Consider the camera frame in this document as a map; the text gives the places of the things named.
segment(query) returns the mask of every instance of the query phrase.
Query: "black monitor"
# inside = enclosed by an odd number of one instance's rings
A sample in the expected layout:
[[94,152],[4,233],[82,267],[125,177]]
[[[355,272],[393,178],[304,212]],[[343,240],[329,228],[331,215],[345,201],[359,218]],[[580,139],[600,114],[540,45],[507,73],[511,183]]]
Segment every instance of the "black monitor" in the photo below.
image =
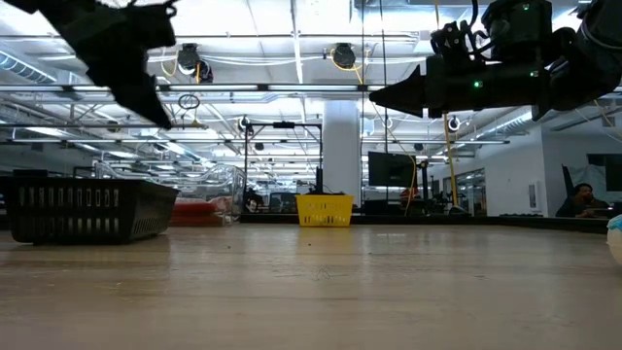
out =
[[605,180],[608,192],[622,191],[622,156],[606,157]]
[[417,187],[417,179],[412,182],[416,170],[409,156],[378,152],[369,152],[368,156],[370,186]]

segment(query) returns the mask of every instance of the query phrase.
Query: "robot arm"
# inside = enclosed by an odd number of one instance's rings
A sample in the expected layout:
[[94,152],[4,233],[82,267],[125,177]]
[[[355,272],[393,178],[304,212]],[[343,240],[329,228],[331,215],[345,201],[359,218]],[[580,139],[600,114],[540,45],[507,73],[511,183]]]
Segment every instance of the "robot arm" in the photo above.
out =
[[596,0],[578,10],[576,41],[550,68],[552,107],[560,111],[614,91],[622,79],[622,2]]
[[[567,111],[614,91],[622,79],[622,1],[593,0],[580,30],[552,31],[545,0],[496,0],[482,17],[491,42],[475,47],[465,21],[432,34],[435,55],[406,80],[373,92],[383,107],[431,118],[443,113],[533,105],[537,121],[550,109]],[[472,52],[467,49],[467,39]],[[490,49],[491,56],[481,53]]]
[[29,14],[37,11],[76,52],[100,87],[117,102],[165,129],[172,127],[156,94],[156,78],[146,73],[147,50],[175,45],[170,23],[177,10],[168,0],[122,9],[95,0],[5,0]]

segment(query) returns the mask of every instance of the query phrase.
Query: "blue object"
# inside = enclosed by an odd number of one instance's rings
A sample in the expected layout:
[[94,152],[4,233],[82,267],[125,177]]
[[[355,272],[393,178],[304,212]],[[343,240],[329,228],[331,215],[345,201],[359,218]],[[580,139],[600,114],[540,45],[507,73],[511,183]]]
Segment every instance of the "blue object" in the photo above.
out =
[[615,218],[609,220],[609,224],[606,227],[609,229],[622,230],[622,215],[618,215]]

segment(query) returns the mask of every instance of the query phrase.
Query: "white pillar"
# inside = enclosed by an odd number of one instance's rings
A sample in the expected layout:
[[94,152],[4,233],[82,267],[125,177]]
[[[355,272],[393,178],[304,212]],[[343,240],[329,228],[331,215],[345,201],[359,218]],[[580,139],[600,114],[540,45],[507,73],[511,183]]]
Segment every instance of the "white pillar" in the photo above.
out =
[[324,191],[346,193],[361,207],[361,119],[355,101],[326,101]]

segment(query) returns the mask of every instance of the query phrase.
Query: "yellow pole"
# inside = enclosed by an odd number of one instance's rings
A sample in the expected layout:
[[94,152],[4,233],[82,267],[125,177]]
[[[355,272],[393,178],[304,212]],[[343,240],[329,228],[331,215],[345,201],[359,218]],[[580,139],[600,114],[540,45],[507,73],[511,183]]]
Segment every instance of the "yellow pole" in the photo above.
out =
[[458,206],[458,192],[456,187],[456,174],[454,174],[454,160],[451,158],[451,142],[449,142],[449,124],[447,124],[447,113],[443,114],[445,121],[445,142],[447,144],[447,156],[449,157],[449,171],[451,172],[451,193],[454,206]]

